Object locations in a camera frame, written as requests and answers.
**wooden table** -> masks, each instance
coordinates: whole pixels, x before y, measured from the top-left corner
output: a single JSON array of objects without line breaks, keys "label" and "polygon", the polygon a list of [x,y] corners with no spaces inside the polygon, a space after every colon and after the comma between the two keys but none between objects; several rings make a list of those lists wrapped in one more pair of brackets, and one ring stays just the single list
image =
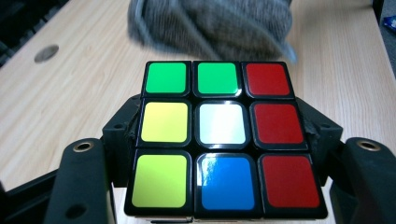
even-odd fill
[{"label": "wooden table", "polygon": [[[97,137],[132,95],[146,61],[194,60],[144,49],[127,36],[129,0],[71,0],[0,70],[0,179],[6,190],[57,169],[64,148]],[[369,0],[294,0],[288,40],[295,94],[352,136],[396,152],[396,85]],[[48,45],[50,60],[35,63]],[[329,217],[334,222],[327,197]],[[125,189],[116,189],[119,223]]]}]

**table surface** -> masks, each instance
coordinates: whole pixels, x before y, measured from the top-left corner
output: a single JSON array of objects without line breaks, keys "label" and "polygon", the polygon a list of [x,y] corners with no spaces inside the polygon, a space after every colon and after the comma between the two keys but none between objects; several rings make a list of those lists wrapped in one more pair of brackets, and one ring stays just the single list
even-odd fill
[{"label": "table surface", "polygon": [[[59,167],[64,148],[99,138],[120,106],[140,92],[147,61],[195,60],[129,40],[129,0],[71,0],[0,70],[0,180],[6,190]],[[342,127],[396,153],[396,84],[370,0],[294,0],[288,64],[296,96]],[[58,45],[50,60],[35,55]],[[334,222],[327,185],[323,190]],[[123,214],[119,223],[145,222]]]}]

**blue sticker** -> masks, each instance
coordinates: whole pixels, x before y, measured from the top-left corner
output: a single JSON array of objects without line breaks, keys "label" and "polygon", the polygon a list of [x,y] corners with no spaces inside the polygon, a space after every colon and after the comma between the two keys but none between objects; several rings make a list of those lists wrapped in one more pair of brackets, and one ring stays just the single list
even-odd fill
[{"label": "blue sticker", "polygon": [[244,157],[216,157],[201,160],[198,186],[207,210],[251,210],[255,205],[250,164]]}]

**green sticker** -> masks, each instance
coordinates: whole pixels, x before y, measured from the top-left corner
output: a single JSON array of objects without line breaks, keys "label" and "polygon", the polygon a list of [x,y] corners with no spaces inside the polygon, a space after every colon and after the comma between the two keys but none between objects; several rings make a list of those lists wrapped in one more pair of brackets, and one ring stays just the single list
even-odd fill
[{"label": "green sticker", "polygon": [[186,90],[186,64],[152,63],[148,67],[146,92],[182,93]]},{"label": "green sticker", "polygon": [[198,91],[207,94],[236,94],[238,82],[233,63],[199,63]]}]

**black object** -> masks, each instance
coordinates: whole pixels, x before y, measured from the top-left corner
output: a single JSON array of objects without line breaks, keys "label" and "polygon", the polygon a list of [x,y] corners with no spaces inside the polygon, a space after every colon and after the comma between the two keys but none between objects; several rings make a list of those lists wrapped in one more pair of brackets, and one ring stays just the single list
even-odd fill
[{"label": "black object", "polygon": [[[339,125],[301,99],[297,103],[320,182],[333,179],[337,222],[395,223],[396,159],[391,151],[364,138],[342,143]],[[116,222],[110,183],[124,187],[128,181],[124,167],[134,153],[129,146],[136,137],[139,105],[139,96],[130,98],[105,126],[102,141],[82,139],[67,147],[58,171],[8,192],[0,189],[1,223]]]}]

